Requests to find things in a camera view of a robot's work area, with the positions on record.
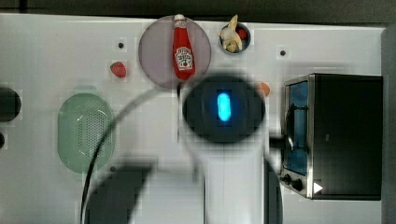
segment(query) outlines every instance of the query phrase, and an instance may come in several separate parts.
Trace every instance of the toaster oven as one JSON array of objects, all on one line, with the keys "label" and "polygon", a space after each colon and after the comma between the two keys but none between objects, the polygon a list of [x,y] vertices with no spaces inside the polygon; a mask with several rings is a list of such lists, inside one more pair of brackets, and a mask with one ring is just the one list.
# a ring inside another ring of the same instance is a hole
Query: toaster oven
[{"label": "toaster oven", "polygon": [[282,185],[308,199],[380,200],[382,89],[379,76],[287,81]]}]

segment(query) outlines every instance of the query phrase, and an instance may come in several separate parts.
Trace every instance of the green basket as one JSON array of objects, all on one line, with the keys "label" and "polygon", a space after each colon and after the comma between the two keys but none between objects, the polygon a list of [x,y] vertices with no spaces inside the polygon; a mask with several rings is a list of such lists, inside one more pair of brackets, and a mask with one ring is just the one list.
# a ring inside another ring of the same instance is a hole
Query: green basket
[{"label": "green basket", "polygon": [[[79,93],[67,99],[58,115],[58,154],[76,173],[87,173],[97,144],[114,119],[110,106],[99,96]],[[102,168],[114,149],[111,132],[102,144],[96,169]]]}]

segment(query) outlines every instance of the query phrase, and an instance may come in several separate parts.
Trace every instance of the oven window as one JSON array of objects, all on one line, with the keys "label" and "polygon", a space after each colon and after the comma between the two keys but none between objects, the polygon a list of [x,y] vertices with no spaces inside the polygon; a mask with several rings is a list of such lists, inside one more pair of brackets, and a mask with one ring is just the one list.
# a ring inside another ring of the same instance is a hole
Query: oven window
[{"label": "oven window", "polygon": [[293,113],[290,113],[293,122],[291,142],[287,148],[286,168],[301,175],[306,175],[306,120],[308,106],[308,82],[300,82],[290,85],[289,108],[294,106]]}]

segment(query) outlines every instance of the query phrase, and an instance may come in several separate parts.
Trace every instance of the ketchup label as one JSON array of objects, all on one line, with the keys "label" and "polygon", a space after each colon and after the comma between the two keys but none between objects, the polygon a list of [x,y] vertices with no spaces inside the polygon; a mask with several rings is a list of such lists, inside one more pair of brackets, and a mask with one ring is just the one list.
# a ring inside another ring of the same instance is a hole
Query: ketchup label
[{"label": "ketchup label", "polygon": [[192,54],[191,50],[186,47],[181,47],[176,50],[175,58],[178,70],[192,69]]}]

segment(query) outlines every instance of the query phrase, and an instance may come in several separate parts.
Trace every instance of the oven knob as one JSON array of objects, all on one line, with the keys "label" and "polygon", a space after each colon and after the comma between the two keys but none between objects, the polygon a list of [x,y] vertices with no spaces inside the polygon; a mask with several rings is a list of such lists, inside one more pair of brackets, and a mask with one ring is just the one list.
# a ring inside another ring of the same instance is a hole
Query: oven knob
[{"label": "oven knob", "polygon": [[301,191],[303,189],[303,181],[301,181],[301,179],[296,179],[291,181],[291,186],[294,189],[297,189],[298,191]]},{"label": "oven knob", "polygon": [[280,180],[285,182],[286,185],[289,185],[291,182],[291,177],[290,177],[290,175],[284,175],[283,177],[280,177]]}]

